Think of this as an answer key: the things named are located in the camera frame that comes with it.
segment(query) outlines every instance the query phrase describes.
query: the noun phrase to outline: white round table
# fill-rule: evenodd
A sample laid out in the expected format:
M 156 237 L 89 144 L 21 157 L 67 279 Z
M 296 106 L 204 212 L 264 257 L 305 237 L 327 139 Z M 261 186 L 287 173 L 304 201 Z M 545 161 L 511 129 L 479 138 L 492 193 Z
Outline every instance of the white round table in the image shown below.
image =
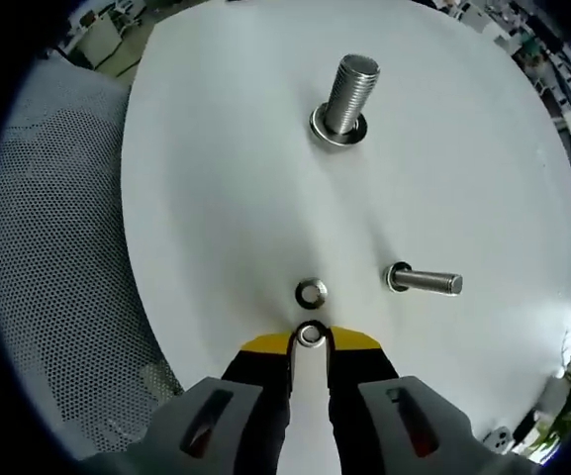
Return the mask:
M 369 131 L 327 153 L 309 116 L 352 52 L 381 67 Z M 164 20 L 131 94 L 122 188 L 144 309 L 186 388 L 257 334 L 318 318 L 379 340 L 480 435 L 514 428 L 560 365 L 568 158 L 514 62 L 421 5 L 213 0 Z M 389 292 L 397 260 L 462 274 L 462 294 Z M 317 311 L 294 300 L 307 277 L 329 288 Z

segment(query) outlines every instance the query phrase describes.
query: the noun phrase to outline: perforated mesh panel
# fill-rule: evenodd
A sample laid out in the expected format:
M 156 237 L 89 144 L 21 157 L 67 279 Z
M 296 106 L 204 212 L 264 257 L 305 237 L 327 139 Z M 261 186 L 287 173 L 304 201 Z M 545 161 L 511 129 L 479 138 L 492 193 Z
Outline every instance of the perforated mesh panel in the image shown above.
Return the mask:
M 0 142 L 1 333 L 31 400 L 78 458 L 139 439 L 181 391 L 129 264 L 127 99 L 108 78 L 42 61 Z

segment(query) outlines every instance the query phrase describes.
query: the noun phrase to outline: floor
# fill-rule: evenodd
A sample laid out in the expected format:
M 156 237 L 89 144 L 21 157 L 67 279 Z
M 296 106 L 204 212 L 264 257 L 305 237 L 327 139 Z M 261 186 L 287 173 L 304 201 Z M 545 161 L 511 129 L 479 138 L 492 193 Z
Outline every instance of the floor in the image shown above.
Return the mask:
M 141 24 L 126 31 L 123 42 L 116 52 L 99 64 L 96 70 L 116 78 L 121 84 L 131 86 L 136 79 L 138 64 L 143 56 L 146 42 L 155 25 L 165 18 L 205 1 L 207 0 L 182 0 L 168 7 L 144 10 L 140 16 Z

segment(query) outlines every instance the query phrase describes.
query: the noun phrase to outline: chair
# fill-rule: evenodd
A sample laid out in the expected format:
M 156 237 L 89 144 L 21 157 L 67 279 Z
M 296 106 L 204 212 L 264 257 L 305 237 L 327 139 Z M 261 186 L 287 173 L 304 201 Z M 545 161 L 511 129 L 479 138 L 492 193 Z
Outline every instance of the chair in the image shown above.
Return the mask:
M 73 457 L 122 450 L 181 392 L 144 314 L 120 195 L 128 90 L 40 61 L 0 140 L 0 330 Z

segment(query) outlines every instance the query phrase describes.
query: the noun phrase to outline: gray mesh surface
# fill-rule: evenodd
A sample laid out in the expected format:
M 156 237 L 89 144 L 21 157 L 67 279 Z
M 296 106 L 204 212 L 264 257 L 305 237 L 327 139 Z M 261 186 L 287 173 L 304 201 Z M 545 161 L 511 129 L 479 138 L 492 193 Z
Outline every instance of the gray mesh surface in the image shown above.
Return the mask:
M 120 195 L 128 91 L 40 61 L 0 141 L 0 329 L 41 416 L 76 458 L 141 438 L 181 391 L 148 326 Z

